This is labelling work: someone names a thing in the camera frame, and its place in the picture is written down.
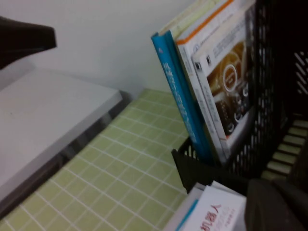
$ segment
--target book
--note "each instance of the book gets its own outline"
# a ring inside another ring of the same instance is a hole
[[[199,189],[196,186],[193,187],[189,195],[181,203],[175,214],[164,227],[163,231],[180,231],[196,207],[202,193],[203,189]]]
[[[247,0],[192,56],[226,158],[235,152],[252,122],[255,0]]]
[[[216,187],[206,186],[182,231],[232,231],[243,216],[246,198]]]
[[[182,63],[184,64],[183,68],[186,70],[187,76],[198,100],[208,129],[208,134],[213,142],[215,151],[218,155],[218,160],[221,164],[226,162],[227,158],[225,152],[228,152],[229,149],[223,150],[221,146],[213,120],[205,102],[204,93],[193,67],[191,57],[198,51],[201,45],[206,42],[210,35],[213,34],[222,23],[231,17],[242,4],[243,0],[221,0],[204,16],[183,31],[177,39],[177,46],[183,61]]]
[[[211,0],[198,0],[151,37],[193,146],[200,160],[209,165],[214,165],[214,161],[202,126],[204,121],[194,103],[174,41],[182,30],[214,5]]]
[[[214,187],[216,189],[220,189],[229,193],[233,193],[235,195],[240,195],[236,191],[233,191],[232,189],[229,189],[228,187],[213,181],[211,184],[211,187]],[[205,190],[205,186],[199,183],[196,183],[193,189],[189,192],[186,199],[181,203],[177,211],[174,213],[174,215],[171,217],[167,225],[164,227],[163,231],[182,231],[184,229],[184,226],[193,213],[194,209],[196,208],[199,199]],[[244,208],[239,215],[239,218],[236,221],[235,229],[237,231],[245,231],[245,221],[244,221]]]

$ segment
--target white shelf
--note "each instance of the white shelf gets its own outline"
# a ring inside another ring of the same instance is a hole
[[[46,70],[0,91],[0,201],[121,100],[118,90]]]

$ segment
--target cutting mat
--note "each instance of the cutting mat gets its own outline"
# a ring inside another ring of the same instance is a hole
[[[158,231],[186,192],[171,150],[187,138],[170,93],[145,90],[0,231]]]

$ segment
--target white wall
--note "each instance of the white wall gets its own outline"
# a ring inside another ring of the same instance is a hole
[[[55,28],[58,48],[32,55],[27,63],[121,89],[135,98],[143,88],[169,90],[150,36],[191,2],[0,0],[0,15]]]

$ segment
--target circular graphic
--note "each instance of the circular graphic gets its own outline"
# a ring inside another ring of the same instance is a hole
[[[237,71],[234,65],[228,64],[223,71],[223,86],[226,91],[232,92],[237,85]]]

